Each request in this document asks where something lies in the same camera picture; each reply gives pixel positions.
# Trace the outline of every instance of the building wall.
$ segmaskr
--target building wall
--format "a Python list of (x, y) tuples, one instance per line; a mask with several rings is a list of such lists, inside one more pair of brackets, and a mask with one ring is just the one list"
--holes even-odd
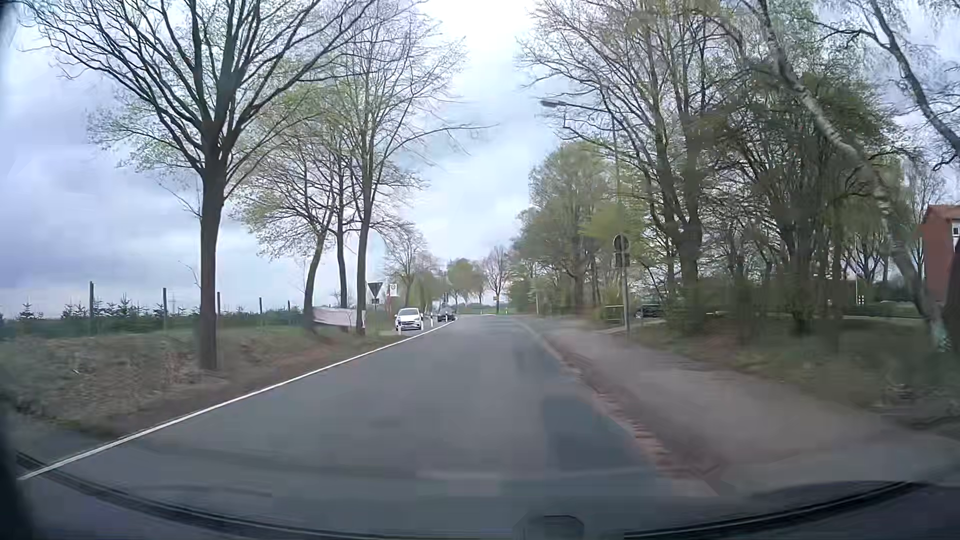
[(947, 298), (950, 262), (953, 260), (951, 220), (931, 212), (920, 226), (924, 239), (924, 274), (926, 288), (937, 302)]

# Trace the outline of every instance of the parked car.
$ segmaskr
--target parked car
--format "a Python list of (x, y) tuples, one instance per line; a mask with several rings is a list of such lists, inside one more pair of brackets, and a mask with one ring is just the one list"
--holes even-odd
[(449, 307), (441, 307), (437, 312), (437, 322), (448, 322), (457, 320), (457, 313)]
[(423, 317), (416, 307), (405, 307), (396, 313), (394, 319), (396, 331), (423, 330)]
[(663, 306), (660, 304), (644, 304), (636, 309), (634, 317), (639, 318), (650, 318), (650, 317), (662, 317), (663, 316)]

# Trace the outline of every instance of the white banner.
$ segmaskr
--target white banner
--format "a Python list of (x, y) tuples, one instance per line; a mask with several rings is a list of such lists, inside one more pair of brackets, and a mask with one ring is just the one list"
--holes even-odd
[[(347, 307), (314, 307), (313, 322), (337, 327), (352, 327), (357, 310)], [(363, 326), (367, 327), (367, 312), (363, 312)]]

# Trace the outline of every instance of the house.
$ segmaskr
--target house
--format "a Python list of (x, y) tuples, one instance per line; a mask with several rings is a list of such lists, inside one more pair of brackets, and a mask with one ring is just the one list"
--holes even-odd
[(960, 239), (960, 205), (929, 205), (920, 224), (926, 290), (936, 302), (947, 299), (953, 250)]

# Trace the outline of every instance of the fence post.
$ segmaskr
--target fence post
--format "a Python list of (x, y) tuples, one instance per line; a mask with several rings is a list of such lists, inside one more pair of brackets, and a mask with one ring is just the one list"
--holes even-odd
[(94, 331), (96, 330), (96, 323), (93, 321), (93, 282), (90, 282), (90, 299), (88, 301), (89, 305), (87, 308), (90, 310), (90, 328), (88, 330), (90, 335), (93, 335)]
[(163, 287), (163, 331), (167, 331), (167, 287)]

